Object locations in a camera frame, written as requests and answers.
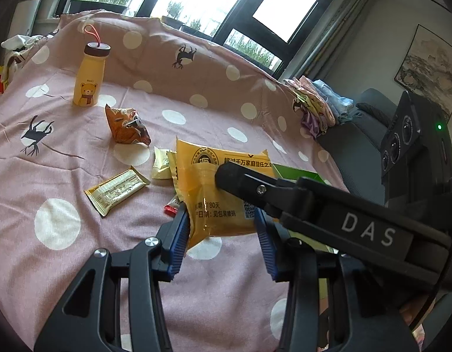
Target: pillow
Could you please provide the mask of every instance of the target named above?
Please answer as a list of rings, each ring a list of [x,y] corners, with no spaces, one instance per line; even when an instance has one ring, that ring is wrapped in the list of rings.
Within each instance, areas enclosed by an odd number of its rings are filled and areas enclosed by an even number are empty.
[[[374,119],[384,124],[385,127],[388,128],[390,126],[392,120],[378,108],[373,107],[372,105],[367,103],[357,103],[356,106],[361,111],[366,112],[367,114],[371,115]]]

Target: green box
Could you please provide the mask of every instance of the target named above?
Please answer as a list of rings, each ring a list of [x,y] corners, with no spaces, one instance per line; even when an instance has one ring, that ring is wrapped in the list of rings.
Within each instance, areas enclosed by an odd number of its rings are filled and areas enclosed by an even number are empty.
[[[297,169],[292,167],[287,167],[281,164],[272,164],[271,167],[277,178],[296,181],[300,177],[307,177],[308,179],[313,179],[319,182],[324,182],[322,177],[316,172],[305,171],[304,169]]]

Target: orange snack bag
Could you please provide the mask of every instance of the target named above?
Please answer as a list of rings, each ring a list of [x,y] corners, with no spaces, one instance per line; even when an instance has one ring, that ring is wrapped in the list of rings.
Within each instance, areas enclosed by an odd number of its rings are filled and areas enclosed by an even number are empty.
[[[267,151],[241,153],[177,140],[178,192],[190,216],[188,248],[208,236],[239,236],[255,232],[255,207],[216,188],[218,166],[232,161],[274,177]]]
[[[146,145],[151,143],[148,130],[134,108],[110,108],[106,104],[106,117],[116,142]]]

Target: bottle cap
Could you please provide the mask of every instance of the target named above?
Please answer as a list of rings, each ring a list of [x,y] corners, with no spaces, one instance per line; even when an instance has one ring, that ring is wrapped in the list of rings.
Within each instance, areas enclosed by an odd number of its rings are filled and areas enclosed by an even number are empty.
[[[107,57],[110,53],[110,46],[106,43],[101,43],[98,46],[97,42],[90,42],[84,48],[84,53],[93,57]]]

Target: deer print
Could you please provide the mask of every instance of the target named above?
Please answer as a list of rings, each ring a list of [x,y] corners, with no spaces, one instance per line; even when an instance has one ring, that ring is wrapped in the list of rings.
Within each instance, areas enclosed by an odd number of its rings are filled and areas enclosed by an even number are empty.
[[[189,52],[185,51],[185,49],[186,49],[185,45],[179,49],[179,52],[177,53],[177,60],[172,64],[174,69],[183,69],[184,68],[182,65],[182,60],[191,60],[191,61],[194,60],[196,48],[195,48],[195,50],[193,50],[192,47],[190,47]]]

